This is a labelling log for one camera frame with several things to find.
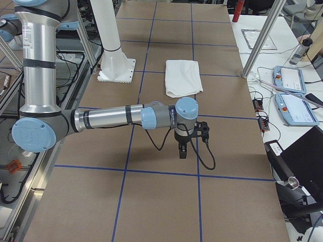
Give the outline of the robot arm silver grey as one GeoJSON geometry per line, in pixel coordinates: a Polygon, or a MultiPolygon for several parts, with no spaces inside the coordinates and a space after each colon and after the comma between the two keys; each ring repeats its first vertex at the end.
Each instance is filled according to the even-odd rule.
{"type": "Polygon", "coordinates": [[[12,138],[23,150],[39,153],[52,148],[68,135],[84,130],[111,129],[128,125],[146,131],[174,131],[179,156],[198,137],[198,103],[190,97],[174,105],[160,102],[103,109],[62,109],[56,98],[56,33],[62,24],[78,26],[76,1],[16,1],[15,14],[22,23],[25,103],[12,127],[12,138]]]}

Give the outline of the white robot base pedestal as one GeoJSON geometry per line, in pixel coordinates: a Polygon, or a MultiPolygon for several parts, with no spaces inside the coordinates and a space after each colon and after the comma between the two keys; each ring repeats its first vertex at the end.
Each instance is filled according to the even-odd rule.
{"type": "Polygon", "coordinates": [[[122,51],[113,2],[91,0],[90,3],[103,47],[98,80],[130,83],[136,60],[127,58],[122,51]]]}

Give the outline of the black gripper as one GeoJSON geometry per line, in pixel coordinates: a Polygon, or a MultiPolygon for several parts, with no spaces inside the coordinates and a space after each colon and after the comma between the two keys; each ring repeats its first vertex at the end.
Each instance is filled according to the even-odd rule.
{"type": "Polygon", "coordinates": [[[180,159],[186,159],[187,157],[187,143],[191,141],[191,137],[187,132],[180,131],[178,133],[177,131],[174,132],[174,137],[176,141],[179,143],[179,158],[180,159]]]}

